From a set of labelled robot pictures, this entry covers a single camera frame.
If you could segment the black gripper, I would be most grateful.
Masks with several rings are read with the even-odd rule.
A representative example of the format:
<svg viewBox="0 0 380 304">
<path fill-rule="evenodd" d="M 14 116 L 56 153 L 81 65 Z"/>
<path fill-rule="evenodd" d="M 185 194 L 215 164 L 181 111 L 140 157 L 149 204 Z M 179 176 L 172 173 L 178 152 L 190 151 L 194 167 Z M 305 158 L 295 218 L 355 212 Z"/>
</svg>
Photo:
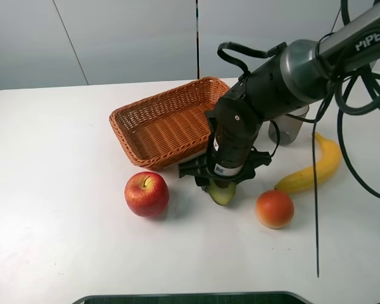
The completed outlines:
<svg viewBox="0 0 380 304">
<path fill-rule="evenodd" d="M 262 120 L 245 101 L 219 98 L 205 116 L 210 136 L 205 153 L 179 164 L 179 177 L 193 176 L 196 185 L 210 181 L 239 184 L 255 177 L 255 169 L 269 165 L 269 152 L 259 152 L 253 145 Z"/>
</svg>

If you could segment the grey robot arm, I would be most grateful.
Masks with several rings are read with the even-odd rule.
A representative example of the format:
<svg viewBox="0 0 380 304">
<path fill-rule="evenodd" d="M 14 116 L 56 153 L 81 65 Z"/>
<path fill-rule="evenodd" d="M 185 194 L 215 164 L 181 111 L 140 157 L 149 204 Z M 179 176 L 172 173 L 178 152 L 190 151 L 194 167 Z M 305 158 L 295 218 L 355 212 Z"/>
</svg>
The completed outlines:
<svg viewBox="0 0 380 304">
<path fill-rule="evenodd" d="M 179 165 L 179 176 L 193 176 L 199 187 L 254 178 L 272 160 L 253 146 L 264 122 L 324 99 L 338 77 L 380 58 L 380 2 L 323 41 L 300 39 L 268 51 L 225 42 L 217 53 L 242 75 L 205 113 L 205 153 Z"/>
</svg>

